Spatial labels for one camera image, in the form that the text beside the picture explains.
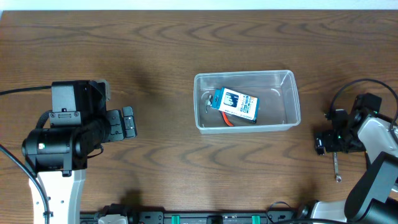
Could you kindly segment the silver wrench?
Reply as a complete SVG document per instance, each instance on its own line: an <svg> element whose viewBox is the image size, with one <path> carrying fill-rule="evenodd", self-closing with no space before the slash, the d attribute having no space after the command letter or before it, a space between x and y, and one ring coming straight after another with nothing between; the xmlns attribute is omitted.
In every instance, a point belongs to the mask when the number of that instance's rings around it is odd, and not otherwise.
<svg viewBox="0 0 398 224"><path fill-rule="evenodd" d="M340 183L342 181L342 178L339 174L339 169L338 169L338 155L336 152L333 153L333 165L334 165L334 173L335 173L335 180Z"/></svg>

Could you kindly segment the clear plastic storage container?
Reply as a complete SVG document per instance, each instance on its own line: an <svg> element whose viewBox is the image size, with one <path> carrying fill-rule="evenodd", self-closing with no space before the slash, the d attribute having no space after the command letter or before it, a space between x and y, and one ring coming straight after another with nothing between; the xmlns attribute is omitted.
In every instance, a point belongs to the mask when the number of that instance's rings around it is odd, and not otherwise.
<svg viewBox="0 0 398 224"><path fill-rule="evenodd" d="M200 73L194 78L193 105L202 134L286 131L301 122L290 70Z"/></svg>

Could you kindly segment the small claw hammer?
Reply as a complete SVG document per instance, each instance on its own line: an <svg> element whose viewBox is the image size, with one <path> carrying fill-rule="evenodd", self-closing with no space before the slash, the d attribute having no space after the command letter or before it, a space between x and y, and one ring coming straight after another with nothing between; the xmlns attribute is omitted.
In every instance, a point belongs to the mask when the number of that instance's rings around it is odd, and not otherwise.
<svg viewBox="0 0 398 224"><path fill-rule="evenodd" d="M208 95L208 97L204 101L205 113L208 114L208 107L212 105L212 95Z"/></svg>

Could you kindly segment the blue white cardboard box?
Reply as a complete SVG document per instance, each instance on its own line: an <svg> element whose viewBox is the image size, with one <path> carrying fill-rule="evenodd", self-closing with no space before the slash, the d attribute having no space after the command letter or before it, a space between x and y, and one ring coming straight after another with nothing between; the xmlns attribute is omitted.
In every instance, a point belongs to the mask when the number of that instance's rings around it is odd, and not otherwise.
<svg viewBox="0 0 398 224"><path fill-rule="evenodd" d="M220 112L256 123L259 99L225 87L215 90L211 107Z"/></svg>

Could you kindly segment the red handled pliers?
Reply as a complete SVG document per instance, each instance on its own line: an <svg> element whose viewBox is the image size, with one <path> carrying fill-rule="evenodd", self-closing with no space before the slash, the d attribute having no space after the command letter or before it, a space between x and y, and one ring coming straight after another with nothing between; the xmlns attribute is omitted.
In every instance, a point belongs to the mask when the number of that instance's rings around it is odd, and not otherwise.
<svg viewBox="0 0 398 224"><path fill-rule="evenodd" d="M231 123L226 115L226 113L224 111L221 112L221 116L223 118L223 121L225 122L225 124L229 127L233 127L233 123Z"/></svg>

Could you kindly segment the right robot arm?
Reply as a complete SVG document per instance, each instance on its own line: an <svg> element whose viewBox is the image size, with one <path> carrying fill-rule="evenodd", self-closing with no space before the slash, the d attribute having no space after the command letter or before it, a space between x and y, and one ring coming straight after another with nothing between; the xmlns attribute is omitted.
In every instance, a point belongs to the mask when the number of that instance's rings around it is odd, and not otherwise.
<svg viewBox="0 0 398 224"><path fill-rule="evenodd" d="M397 201L389 196L397 191L397 125L379 114L381 102L370 93L358 95L351 112L333 110L327 117L332 128L315 134L316 153L364 152L367 170L346 200L304 205L296 218L397 223Z"/></svg>

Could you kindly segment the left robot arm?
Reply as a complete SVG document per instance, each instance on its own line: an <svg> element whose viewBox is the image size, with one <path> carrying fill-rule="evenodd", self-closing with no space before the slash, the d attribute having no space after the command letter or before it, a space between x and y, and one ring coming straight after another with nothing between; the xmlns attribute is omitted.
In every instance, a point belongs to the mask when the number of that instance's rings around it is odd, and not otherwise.
<svg viewBox="0 0 398 224"><path fill-rule="evenodd" d="M107 110L106 80L54 82L52 110L22 143L34 223L79 223L88 159L103 144L137 135L130 106Z"/></svg>

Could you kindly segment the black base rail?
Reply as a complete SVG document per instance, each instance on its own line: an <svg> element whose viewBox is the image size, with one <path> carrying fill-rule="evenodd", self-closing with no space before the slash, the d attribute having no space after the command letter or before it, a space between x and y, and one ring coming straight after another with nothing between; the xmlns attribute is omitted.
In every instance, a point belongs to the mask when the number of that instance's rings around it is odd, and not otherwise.
<svg viewBox="0 0 398 224"><path fill-rule="evenodd" d="M271 224L271 223L337 223L326 218L297 215L293 209L260 212L166 212L135 210L121 204L111 204L98 212L80 213L80 224Z"/></svg>

